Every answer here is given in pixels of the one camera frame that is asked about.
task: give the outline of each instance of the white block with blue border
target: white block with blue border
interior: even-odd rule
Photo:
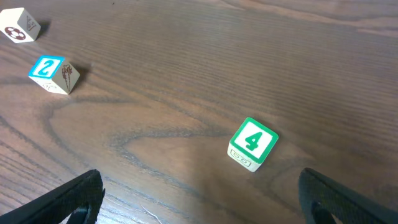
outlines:
[[[29,72],[29,78],[52,93],[69,94],[80,74],[64,57],[42,55]]]

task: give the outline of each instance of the blue square frame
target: blue square frame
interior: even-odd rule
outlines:
[[[39,63],[43,60],[43,58],[51,58],[51,59],[57,59],[60,60],[61,62],[59,63],[59,65],[56,67],[56,69],[54,70],[53,74],[51,74],[50,77],[43,77],[43,76],[39,76],[39,75],[33,75],[33,71],[36,69],[36,67],[39,65]],[[33,68],[30,70],[28,77],[36,77],[36,78],[44,78],[44,79],[52,79],[56,73],[56,71],[58,71],[58,68],[60,68],[61,64],[63,63],[63,61],[65,60],[64,57],[60,57],[60,56],[52,56],[52,55],[42,55],[39,57],[39,59],[37,59],[36,64],[33,66]]]

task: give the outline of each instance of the white block with green border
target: white block with green border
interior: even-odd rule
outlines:
[[[228,155],[251,172],[265,161],[278,135],[252,118],[246,118],[229,142]]]

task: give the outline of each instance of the green square frame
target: green square frame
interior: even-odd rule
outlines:
[[[257,127],[259,127],[261,130],[265,131],[266,133],[270,134],[272,136],[271,142],[268,144],[268,146],[266,147],[266,150],[264,150],[264,152],[261,154],[260,158],[256,158],[254,157],[254,155],[250,154],[249,152],[247,152],[247,150],[243,149],[241,146],[239,146],[238,144],[235,143],[236,138],[241,134],[241,132],[243,131],[244,127],[248,124],[248,123],[253,123],[254,125],[256,125]],[[253,160],[253,162],[258,163],[258,164],[262,164],[265,159],[267,158],[268,154],[271,152],[271,149],[275,146],[275,143],[278,141],[279,136],[277,133],[273,132],[273,130],[265,127],[264,125],[262,125],[261,123],[258,123],[255,119],[253,118],[246,118],[243,122],[243,124],[239,127],[238,131],[234,134],[234,136],[231,138],[231,140],[229,141],[237,150],[241,151],[243,154],[245,154],[246,156],[248,156],[250,159]]]

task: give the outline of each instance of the black plastic object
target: black plastic object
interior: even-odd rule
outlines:
[[[298,180],[298,197],[308,224],[398,223],[398,213],[382,207],[335,182],[305,168]]]
[[[49,193],[0,216],[2,224],[54,224],[69,214],[68,224],[94,224],[103,197],[98,170],[89,170]]]

